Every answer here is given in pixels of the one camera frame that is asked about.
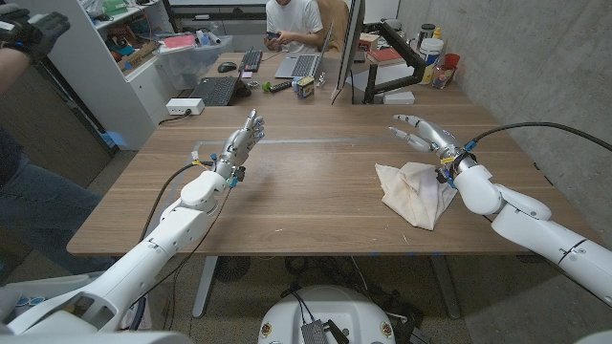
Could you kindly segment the black gloved person hand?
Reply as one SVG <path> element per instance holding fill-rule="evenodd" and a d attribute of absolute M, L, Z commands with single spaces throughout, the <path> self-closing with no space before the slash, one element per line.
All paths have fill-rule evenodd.
<path fill-rule="evenodd" d="M 32 60 L 47 56 L 70 28 L 68 17 L 56 11 L 30 16 L 29 10 L 14 3 L 1 6 L 1 47 L 27 54 Z"/>

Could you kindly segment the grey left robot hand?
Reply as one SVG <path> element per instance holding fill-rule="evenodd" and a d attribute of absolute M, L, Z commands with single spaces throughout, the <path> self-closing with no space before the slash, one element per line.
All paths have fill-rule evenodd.
<path fill-rule="evenodd" d="M 225 141 L 217 160 L 215 172 L 228 179 L 234 168 L 247 160 L 253 147 L 264 138 L 264 119 L 255 109 L 250 111 L 242 128 L 234 131 Z"/>

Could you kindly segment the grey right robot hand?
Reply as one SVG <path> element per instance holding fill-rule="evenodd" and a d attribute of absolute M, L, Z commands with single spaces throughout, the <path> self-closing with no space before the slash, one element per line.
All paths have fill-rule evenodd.
<path fill-rule="evenodd" d="M 433 122 L 409 115 L 394 115 L 393 118 L 414 127 L 418 134 L 409 134 L 392 126 L 389 127 L 390 132 L 418 151 L 434 153 L 451 177 L 477 165 L 474 155 L 456 137 Z"/>

